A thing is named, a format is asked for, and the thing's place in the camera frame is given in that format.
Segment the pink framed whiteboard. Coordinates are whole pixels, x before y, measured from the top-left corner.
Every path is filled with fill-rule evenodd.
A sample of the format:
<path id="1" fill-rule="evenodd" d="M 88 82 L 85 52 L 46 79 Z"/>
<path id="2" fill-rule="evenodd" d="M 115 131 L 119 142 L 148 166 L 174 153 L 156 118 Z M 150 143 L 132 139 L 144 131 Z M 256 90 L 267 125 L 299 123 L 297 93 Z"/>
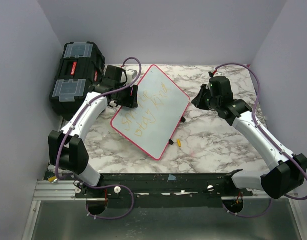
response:
<path id="1" fill-rule="evenodd" d="M 160 160 L 190 101 L 189 95 L 153 64 L 138 83 L 138 107 L 121 107 L 110 125 L 150 157 Z"/>

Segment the yellow marker cap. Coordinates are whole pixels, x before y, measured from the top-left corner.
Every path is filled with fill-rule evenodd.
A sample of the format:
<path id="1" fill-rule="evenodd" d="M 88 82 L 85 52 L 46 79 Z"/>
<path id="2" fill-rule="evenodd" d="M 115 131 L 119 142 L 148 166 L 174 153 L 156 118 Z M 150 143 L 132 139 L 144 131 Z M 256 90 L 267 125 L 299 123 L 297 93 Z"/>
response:
<path id="1" fill-rule="evenodd" d="M 179 147 L 182 146 L 182 142 L 181 142 L 181 140 L 179 138 L 177 139 L 177 144 L 178 144 Z"/>

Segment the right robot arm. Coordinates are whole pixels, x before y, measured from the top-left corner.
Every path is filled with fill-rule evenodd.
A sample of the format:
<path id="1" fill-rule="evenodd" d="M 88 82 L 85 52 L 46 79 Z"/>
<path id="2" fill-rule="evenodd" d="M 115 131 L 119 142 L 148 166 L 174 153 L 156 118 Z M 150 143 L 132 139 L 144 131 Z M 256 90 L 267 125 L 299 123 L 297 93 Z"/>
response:
<path id="1" fill-rule="evenodd" d="M 307 157 L 295 154 L 279 142 L 242 99 L 234 99 L 231 83 L 225 76 L 210 78 L 202 84 L 192 104 L 205 111 L 215 111 L 230 126 L 239 131 L 265 161 L 265 171 L 237 170 L 223 184 L 224 192 L 235 196 L 242 189 L 264 191 L 277 200 L 300 187 L 307 171 Z"/>

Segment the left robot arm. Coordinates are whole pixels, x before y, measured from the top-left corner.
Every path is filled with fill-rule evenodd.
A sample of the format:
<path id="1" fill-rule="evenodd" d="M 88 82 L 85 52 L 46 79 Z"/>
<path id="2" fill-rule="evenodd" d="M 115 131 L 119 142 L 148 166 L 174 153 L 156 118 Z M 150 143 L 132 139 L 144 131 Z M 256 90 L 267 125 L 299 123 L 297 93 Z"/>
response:
<path id="1" fill-rule="evenodd" d="M 100 182 L 101 174 L 89 163 L 85 146 L 86 137 L 99 117 L 111 102 L 135 109 L 138 107 L 138 86 L 135 84 L 141 72 L 130 74 L 125 67 L 109 65 L 100 81 L 94 82 L 75 115 L 60 131 L 48 136 L 49 162 L 59 170 L 69 171 L 87 185 L 87 192 L 94 198 L 100 197 L 105 186 Z"/>

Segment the black whiteboard clip far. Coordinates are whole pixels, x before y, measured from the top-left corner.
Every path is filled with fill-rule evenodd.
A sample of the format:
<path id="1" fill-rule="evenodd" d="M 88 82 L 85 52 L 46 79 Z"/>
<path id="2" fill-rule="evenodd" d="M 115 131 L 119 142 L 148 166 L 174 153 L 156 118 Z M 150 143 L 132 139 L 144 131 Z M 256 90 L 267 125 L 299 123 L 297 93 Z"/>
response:
<path id="1" fill-rule="evenodd" d="M 185 117 L 181 117 L 181 119 L 180 119 L 180 121 L 182 122 L 182 123 L 185 123 L 186 122 L 186 119 L 185 119 Z"/>

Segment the black toolbox clear lids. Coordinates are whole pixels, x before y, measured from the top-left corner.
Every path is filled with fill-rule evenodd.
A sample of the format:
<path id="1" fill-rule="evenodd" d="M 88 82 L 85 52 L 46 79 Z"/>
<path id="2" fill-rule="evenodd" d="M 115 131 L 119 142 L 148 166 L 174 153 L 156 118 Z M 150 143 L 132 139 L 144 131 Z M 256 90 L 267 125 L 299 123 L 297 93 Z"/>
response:
<path id="1" fill-rule="evenodd" d="M 101 80 L 106 59 L 90 41 L 65 44 L 49 95 L 54 112 L 70 121 L 86 99 L 89 87 Z"/>

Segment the blue tape piece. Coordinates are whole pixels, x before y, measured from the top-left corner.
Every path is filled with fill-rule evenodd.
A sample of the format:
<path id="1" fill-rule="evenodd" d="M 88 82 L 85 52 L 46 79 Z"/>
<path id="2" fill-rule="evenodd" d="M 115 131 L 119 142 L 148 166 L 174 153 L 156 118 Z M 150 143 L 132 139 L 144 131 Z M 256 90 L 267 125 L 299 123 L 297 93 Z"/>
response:
<path id="1" fill-rule="evenodd" d="M 176 179 L 177 179 L 177 177 L 174 176 L 174 175 L 171 175 L 171 174 L 170 174 L 170 175 L 168 176 L 168 180 L 169 180 L 169 181 L 175 181 Z"/>

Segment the black mounting rail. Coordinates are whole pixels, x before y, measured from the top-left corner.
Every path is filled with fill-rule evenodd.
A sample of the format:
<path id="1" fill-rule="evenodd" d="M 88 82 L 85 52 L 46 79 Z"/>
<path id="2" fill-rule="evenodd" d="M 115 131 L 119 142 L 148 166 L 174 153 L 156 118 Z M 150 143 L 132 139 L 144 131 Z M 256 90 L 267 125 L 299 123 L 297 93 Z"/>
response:
<path id="1" fill-rule="evenodd" d="M 92 211 L 100 209 L 221 208 L 241 211 L 244 200 L 256 190 L 238 189 L 232 173 L 105 173 L 95 189 L 73 181 L 76 200 L 85 200 Z M 169 175 L 176 180 L 168 180 Z"/>

